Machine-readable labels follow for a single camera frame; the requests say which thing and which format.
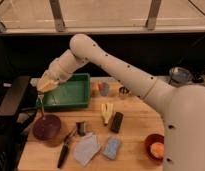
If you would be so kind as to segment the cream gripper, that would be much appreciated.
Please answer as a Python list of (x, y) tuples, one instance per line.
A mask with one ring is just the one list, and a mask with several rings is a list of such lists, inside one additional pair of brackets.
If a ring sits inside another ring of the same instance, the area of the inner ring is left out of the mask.
[(46, 70), (37, 82), (37, 91), (41, 93), (49, 92), (58, 87), (58, 81), (53, 79), (50, 72)]

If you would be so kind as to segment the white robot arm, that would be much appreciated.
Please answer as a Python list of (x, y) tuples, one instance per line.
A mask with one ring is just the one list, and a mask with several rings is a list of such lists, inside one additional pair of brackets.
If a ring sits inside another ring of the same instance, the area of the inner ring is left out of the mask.
[(51, 91), (91, 62), (158, 112), (164, 123), (163, 171), (205, 171), (205, 86), (174, 87), (105, 52), (91, 37), (76, 34), (37, 83)]

